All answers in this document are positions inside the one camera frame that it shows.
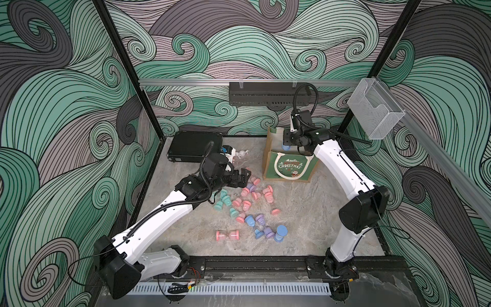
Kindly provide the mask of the pink hourglass pair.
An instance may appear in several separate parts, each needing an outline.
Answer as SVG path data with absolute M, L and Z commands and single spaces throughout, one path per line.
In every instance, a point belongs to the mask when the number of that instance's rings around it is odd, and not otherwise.
M 264 198 L 266 200 L 266 202 L 270 205 L 271 207 L 271 214 L 273 216 L 277 216 L 281 213 L 281 210 L 277 208 L 277 206 L 275 205 L 275 199 L 274 199 L 274 195 L 272 192 L 267 192 L 264 194 Z

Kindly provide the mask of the pink hourglass centre upper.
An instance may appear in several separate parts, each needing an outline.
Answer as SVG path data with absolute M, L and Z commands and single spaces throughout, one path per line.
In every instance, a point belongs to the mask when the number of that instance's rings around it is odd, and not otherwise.
M 251 189 L 243 188 L 240 195 L 243 198 L 245 198 L 247 196 L 251 196 L 254 200 L 258 200 L 261 197 L 261 194 L 253 188 L 251 188 Z

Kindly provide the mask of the teal hourglass far left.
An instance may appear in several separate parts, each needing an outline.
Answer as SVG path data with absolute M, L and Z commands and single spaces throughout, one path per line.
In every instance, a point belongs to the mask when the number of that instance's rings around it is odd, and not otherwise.
M 224 197 L 226 197 L 227 195 L 228 195 L 227 190 L 222 189 L 222 190 L 220 191 L 219 198 L 222 200 L 222 199 L 223 199 Z

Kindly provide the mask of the teal hourglass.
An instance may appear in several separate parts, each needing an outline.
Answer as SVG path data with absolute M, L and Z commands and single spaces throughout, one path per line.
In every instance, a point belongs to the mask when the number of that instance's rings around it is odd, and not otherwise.
M 224 208 L 231 207 L 231 206 L 232 206 L 232 200 L 230 196 L 225 195 L 214 204 L 213 208 L 216 211 L 222 211 Z
M 224 197 L 226 197 L 227 195 L 228 195 L 227 190 L 222 189 L 222 190 L 220 191 L 219 198 L 222 200 L 222 199 L 223 199 Z
M 231 209 L 230 209 L 230 216 L 231 216 L 232 218 L 234 218 L 234 219 L 235 219 L 235 218 L 237 218 L 239 215 L 240 215 L 240 212 L 239 212 L 237 209 L 235 209 L 235 208 L 231 208 Z

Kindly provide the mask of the teal hourglass middle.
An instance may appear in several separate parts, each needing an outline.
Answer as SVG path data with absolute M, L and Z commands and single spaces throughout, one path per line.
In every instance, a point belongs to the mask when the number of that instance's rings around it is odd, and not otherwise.
M 224 208 L 231 207 L 231 206 L 232 206 L 232 200 L 230 196 L 225 195 L 214 204 L 213 208 L 216 211 L 222 211 Z

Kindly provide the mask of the green jute Christmas canvas bag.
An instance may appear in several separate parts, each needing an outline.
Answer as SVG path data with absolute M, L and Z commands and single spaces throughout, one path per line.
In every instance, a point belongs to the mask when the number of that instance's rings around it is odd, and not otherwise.
M 267 131 L 262 160 L 262 177 L 273 181 L 310 182 L 318 159 L 299 153 L 297 146 L 291 146 L 290 150 L 283 150 L 284 130 L 280 127 L 270 127 Z

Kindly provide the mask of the pink hourglass right upper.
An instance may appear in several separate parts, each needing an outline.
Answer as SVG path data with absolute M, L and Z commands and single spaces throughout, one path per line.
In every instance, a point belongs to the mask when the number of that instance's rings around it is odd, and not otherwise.
M 274 190 L 273 190 L 271 185 L 268 185 L 265 189 L 262 190 L 263 194 L 273 193 L 273 192 L 274 192 Z

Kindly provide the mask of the teal hourglass lower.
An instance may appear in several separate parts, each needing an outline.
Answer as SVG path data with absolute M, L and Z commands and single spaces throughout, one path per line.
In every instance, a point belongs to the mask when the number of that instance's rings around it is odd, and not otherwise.
M 235 209 L 235 208 L 231 208 L 231 209 L 230 209 L 230 216 L 231 216 L 232 218 L 234 218 L 234 219 L 235 219 L 235 218 L 237 218 L 239 215 L 240 215 L 240 212 L 239 212 L 237 209 Z

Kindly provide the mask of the pink hourglass centre lower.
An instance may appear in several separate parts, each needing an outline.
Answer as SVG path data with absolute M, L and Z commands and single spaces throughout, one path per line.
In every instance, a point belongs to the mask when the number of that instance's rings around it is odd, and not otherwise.
M 244 219 L 249 209 L 251 208 L 252 203 L 249 200 L 242 200 L 240 198 L 236 198 L 232 202 L 232 208 L 237 209 L 240 212 L 240 215 L 234 220 L 239 223 L 245 223 Z

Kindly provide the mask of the blue hourglass lying front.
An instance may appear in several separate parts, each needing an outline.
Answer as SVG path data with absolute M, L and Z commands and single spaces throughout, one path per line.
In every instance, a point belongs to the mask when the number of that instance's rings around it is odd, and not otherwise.
M 263 237 L 265 234 L 263 231 L 259 230 L 259 229 L 255 229 L 254 230 L 254 237 L 255 239 L 259 239 L 261 237 Z

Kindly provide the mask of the white rabbit figurine pink base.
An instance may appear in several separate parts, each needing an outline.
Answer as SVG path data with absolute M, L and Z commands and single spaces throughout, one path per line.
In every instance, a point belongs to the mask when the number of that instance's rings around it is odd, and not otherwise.
M 239 150 L 239 151 L 235 152 L 234 158 L 241 160 L 241 159 L 245 158 L 248 155 L 248 153 L 249 153 L 248 150 Z

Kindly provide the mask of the black perforated wall tray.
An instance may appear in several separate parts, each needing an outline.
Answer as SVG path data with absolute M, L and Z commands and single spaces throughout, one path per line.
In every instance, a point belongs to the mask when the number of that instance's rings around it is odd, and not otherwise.
M 294 94 L 302 83 L 233 82 L 229 85 L 231 106 L 293 106 Z

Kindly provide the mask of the aluminium rail on back wall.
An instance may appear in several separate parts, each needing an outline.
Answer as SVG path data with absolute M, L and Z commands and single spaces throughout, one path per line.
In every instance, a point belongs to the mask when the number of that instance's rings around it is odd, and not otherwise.
M 289 83 L 292 86 L 299 83 L 310 83 L 316 87 L 356 87 L 361 79 L 140 79 L 140 86 L 229 86 L 230 83 Z

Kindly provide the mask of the aluminium rail on wall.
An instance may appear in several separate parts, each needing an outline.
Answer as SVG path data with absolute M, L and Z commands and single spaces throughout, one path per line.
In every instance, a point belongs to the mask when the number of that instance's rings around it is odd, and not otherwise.
M 490 95 L 482 84 L 437 80 L 434 91 L 417 84 L 382 84 L 405 111 L 396 127 L 365 160 L 370 178 L 387 184 L 389 208 L 402 200 L 427 203 L 403 188 L 410 170 L 441 174 L 473 217 L 490 220 Z
M 299 83 L 310 83 L 316 87 L 356 87 L 361 79 L 140 79 L 140 86 L 229 86 L 230 83 L 289 83 L 292 86 Z

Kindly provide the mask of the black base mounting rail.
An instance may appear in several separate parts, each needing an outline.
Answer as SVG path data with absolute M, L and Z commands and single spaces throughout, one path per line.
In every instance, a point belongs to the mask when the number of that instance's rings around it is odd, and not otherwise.
M 354 257 L 346 264 L 335 264 L 325 256 L 191 256 L 188 266 L 206 274 L 225 273 L 305 273 L 310 279 L 349 280 L 361 273 L 395 272 L 409 269 L 397 256 Z

